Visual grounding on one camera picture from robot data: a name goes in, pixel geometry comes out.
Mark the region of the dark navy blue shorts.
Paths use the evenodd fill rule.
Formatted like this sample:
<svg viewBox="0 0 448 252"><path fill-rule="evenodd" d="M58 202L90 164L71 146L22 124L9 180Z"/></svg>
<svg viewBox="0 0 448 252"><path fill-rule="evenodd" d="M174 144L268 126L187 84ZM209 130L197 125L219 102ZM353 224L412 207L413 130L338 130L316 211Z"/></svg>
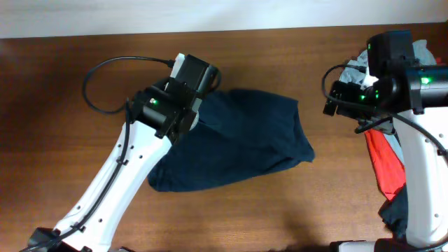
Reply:
<svg viewBox="0 0 448 252"><path fill-rule="evenodd" d="M150 171L158 192L226 186L312 162L298 101L259 90L216 91L199 108L197 125Z"/></svg>

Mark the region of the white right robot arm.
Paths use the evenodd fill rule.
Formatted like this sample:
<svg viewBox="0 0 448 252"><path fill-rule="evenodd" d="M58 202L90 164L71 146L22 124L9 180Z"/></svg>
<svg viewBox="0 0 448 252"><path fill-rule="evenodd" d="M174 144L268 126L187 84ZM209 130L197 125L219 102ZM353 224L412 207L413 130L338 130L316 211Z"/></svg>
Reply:
<svg viewBox="0 0 448 252"><path fill-rule="evenodd" d="M323 95L323 113L359 123L356 133L397 134L407 187L405 241L336 241L332 251L447 250L447 67L424 66L409 31L388 31L367 40L367 66L356 70L368 85L336 80Z"/></svg>

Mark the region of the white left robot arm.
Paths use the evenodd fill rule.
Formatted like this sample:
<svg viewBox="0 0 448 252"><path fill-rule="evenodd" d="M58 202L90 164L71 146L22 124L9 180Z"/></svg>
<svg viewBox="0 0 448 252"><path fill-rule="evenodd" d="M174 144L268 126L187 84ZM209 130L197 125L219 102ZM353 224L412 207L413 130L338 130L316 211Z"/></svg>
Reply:
<svg viewBox="0 0 448 252"><path fill-rule="evenodd" d="M26 251L110 251L120 220L141 184L199 120L199 107L221 83L217 67L182 53L163 60L168 77L121 107L125 124L107 160L55 227L35 229Z"/></svg>

